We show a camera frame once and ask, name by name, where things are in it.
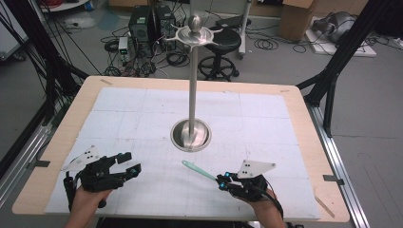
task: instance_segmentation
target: stool seat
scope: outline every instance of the stool seat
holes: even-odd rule
[[[210,30],[220,30],[221,27],[212,27]],[[205,80],[225,79],[231,82],[231,76],[238,77],[240,72],[228,58],[222,57],[240,47],[240,35],[230,28],[223,28],[221,32],[214,33],[213,42],[217,45],[206,45],[215,56],[202,59],[198,65],[201,74],[205,76]]]
[[[221,27],[212,27],[210,30],[220,30]],[[214,33],[213,42],[216,45],[206,45],[205,47],[215,54],[224,55],[240,47],[240,35],[230,28],[224,28],[222,32]]]

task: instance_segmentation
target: human hand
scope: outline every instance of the human hand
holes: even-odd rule
[[[276,194],[266,189],[266,193],[272,198],[276,199]],[[262,199],[259,201],[247,201],[245,200],[253,210],[255,211],[256,218],[265,228],[284,228],[285,224],[282,220],[281,213],[276,205],[268,199]]]
[[[75,194],[70,217],[65,228],[85,228],[90,223],[101,200],[106,200],[112,190],[92,193],[80,186]]]

